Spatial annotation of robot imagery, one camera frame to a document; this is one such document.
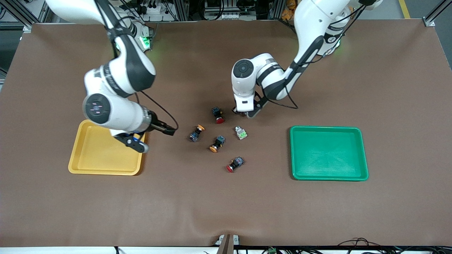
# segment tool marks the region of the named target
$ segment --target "metal bracket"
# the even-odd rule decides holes
[[[0,5],[2,5],[16,20],[29,29],[31,29],[31,26],[34,23],[39,22],[33,13],[19,0],[0,0]]]
[[[220,242],[217,254],[233,254],[234,245],[239,245],[238,235],[221,235],[217,243]]]
[[[29,28],[29,27],[24,27],[24,28],[22,28],[22,31],[24,32],[24,33],[31,33],[31,28]]]
[[[433,21],[451,4],[452,0],[441,0],[438,5],[436,5],[435,8],[427,14],[427,16],[422,18],[424,25],[426,27],[435,26]]]
[[[238,235],[232,235],[233,236],[233,242],[234,245],[240,245],[240,240]],[[215,245],[221,245],[221,242],[223,241],[225,235],[221,235],[218,240],[215,242]]]
[[[422,17],[422,21],[424,22],[424,25],[426,27],[434,27],[435,26],[435,22],[433,22],[433,21],[432,22],[428,22],[425,17]]]

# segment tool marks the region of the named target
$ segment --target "brown surface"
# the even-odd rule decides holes
[[[342,42],[298,82],[299,110],[269,104],[249,120],[229,111],[234,62],[270,52],[286,67],[295,35],[276,21],[161,24],[148,93],[180,130],[151,133],[139,176],[92,176],[67,164],[83,75],[111,57],[105,31],[35,25],[0,94],[1,245],[209,245],[226,232],[245,245],[452,245],[452,72],[434,29],[360,20]],[[225,109],[222,125],[214,106]],[[191,143],[197,124],[206,131]],[[249,137],[237,140],[235,125]],[[292,125],[359,127],[369,180],[293,180]],[[219,134],[226,145],[213,154]],[[246,164],[230,174],[236,156]]]

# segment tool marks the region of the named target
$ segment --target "green tray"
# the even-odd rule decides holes
[[[293,126],[290,147],[297,180],[365,181],[369,177],[358,128]]]

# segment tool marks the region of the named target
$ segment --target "yellow tray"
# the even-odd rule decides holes
[[[73,174],[135,175],[142,155],[112,137],[108,129],[84,120],[79,125],[68,168]]]

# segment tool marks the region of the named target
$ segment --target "green terminal block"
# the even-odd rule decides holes
[[[246,134],[246,131],[242,129],[240,126],[235,127],[235,132],[237,133],[237,137],[239,137],[240,140],[248,137],[248,134]]]

